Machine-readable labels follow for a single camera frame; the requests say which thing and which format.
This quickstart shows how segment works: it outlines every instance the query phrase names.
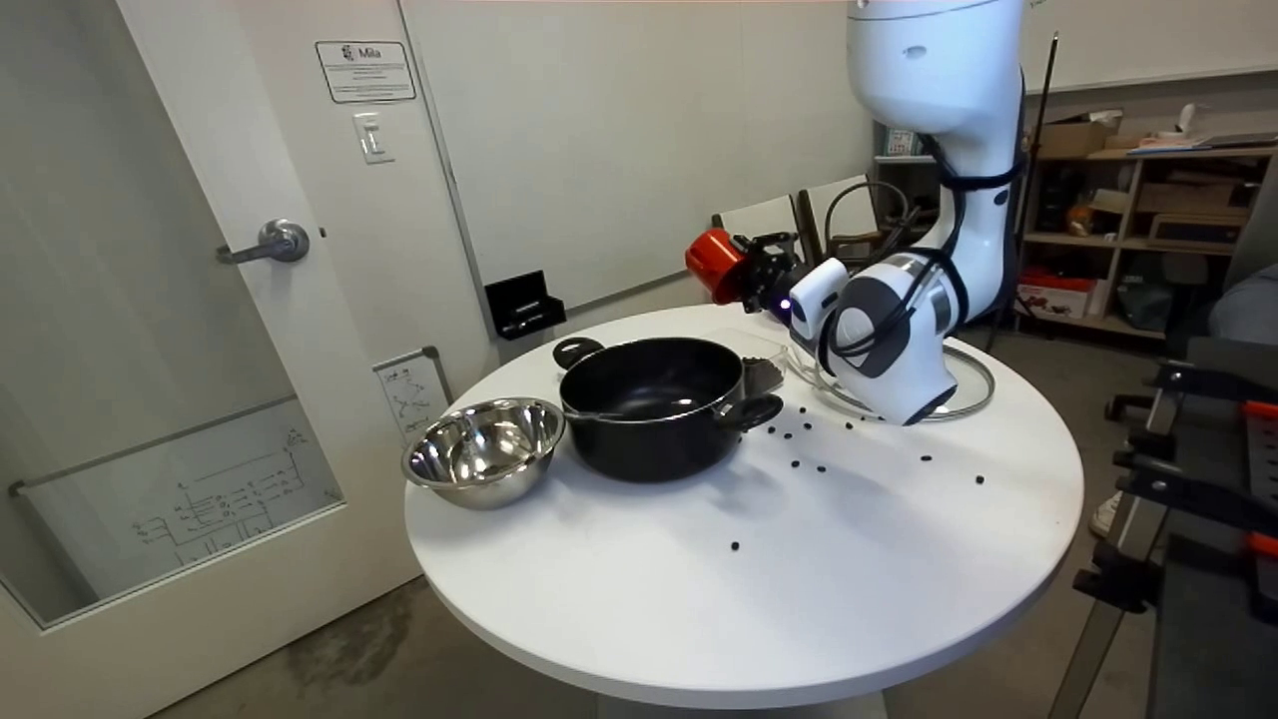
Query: round white table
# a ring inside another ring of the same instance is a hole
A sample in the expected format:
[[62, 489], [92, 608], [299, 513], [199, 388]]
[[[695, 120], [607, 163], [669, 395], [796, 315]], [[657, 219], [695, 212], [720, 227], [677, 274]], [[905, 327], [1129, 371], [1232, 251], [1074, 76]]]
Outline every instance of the round white table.
[[[579, 337], [785, 351], [785, 327], [715, 305]], [[784, 371], [785, 407], [691, 480], [617, 484], [563, 439], [548, 484], [500, 513], [406, 489], [412, 552], [496, 650], [609, 700], [763, 712], [877, 694], [1006, 626], [1081, 513], [1057, 412], [998, 361], [964, 351], [993, 377], [993, 401], [970, 416], [866, 424]], [[559, 377], [548, 344], [458, 405], [559, 401]]]

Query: metal bowl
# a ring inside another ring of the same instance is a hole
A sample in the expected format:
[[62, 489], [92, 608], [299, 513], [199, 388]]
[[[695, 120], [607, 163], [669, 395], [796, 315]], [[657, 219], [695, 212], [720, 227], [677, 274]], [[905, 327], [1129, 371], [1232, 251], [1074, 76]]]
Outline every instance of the metal bowl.
[[406, 452], [406, 472], [448, 503], [504, 507], [548, 477], [563, 439], [563, 412], [548, 401], [508, 395], [440, 416]]

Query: floor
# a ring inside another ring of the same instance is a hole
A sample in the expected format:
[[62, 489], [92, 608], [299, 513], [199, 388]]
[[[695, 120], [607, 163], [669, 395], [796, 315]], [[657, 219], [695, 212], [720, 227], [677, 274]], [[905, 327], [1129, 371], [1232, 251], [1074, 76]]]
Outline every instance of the floor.
[[[1118, 424], [1101, 420], [1114, 391], [1137, 391], [1155, 348], [1107, 348], [1085, 337], [1001, 331], [993, 356], [1022, 371], [1069, 424], [1085, 461], [1085, 513], [1110, 495]], [[1001, 638], [917, 685], [886, 692], [896, 719], [1039, 719], [1069, 661], [1090, 601], [1069, 593], [1090, 541], [1074, 546], [1050, 593]], [[1126, 620], [1094, 685], [1085, 719], [1137, 719], [1147, 708], [1149, 617]], [[243, 668], [239, 677], [161, 712], [161, 719], [585, 719], [595, 700], [530, 677], [463, 633], [416, 580], [363, 610]]]

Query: door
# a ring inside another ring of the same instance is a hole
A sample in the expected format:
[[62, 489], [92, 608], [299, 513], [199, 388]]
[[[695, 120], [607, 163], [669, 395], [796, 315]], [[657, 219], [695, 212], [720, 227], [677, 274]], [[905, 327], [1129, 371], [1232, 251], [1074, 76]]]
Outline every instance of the door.
[[[412, 580], [235, 0], [6, 0], [0, 156], [2, 714], [146, 714]], [[299, 263], [225, 263], [281, 215]]]

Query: white sign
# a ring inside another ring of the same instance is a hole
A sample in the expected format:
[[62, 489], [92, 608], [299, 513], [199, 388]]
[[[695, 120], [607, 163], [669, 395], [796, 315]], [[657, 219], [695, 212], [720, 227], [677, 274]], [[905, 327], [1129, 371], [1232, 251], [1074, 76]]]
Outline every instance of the white sign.
[[395, 104], [412, 99], [404, 43], [317, 43], [327, 96], [337, 104]]

